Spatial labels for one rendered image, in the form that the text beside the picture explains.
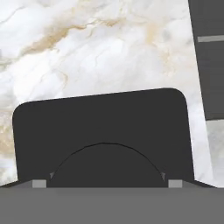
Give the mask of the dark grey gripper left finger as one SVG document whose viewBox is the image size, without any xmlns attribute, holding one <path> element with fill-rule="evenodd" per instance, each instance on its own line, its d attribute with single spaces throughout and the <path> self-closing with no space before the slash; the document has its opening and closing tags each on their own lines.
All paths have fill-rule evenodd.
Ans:
<svg viewBox="0 0 224 224">
<path fill-rule="evenodd" d="M 1 188 L 47 188 L 47 183 L 52 179 L 53 173 L 35 177 L 19 177 L 17 181 L 1 185 Z"/>
</svg>

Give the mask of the dark grey cupboard front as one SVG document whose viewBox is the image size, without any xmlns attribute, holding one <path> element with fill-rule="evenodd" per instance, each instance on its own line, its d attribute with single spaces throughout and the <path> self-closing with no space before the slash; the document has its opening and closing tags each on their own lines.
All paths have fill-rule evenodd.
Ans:
<svg viewBox="0 0 224 224">
<path fill-rule="evenodd" d="M 188 0 L 207 120 L 224 119 L 224 41 L 199 43 L 200 36 L 224 35 L 224 0 Z"/>
</svg>

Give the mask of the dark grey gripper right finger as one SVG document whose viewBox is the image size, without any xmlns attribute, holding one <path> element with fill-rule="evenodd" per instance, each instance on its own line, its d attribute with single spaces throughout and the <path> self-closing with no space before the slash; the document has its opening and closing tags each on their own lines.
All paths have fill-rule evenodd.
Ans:
<svg viewBox="0 0 224 224">
<path fill-rule="evenodd" d="M 194 178 L 186 177 L 173 177 L 166 173 L 161 173 L 163 181 L 167 184 L 168 188 L 214 188 L 214 185 L 203 183 L 201 181 L 195 180 Z"/>
</svg>

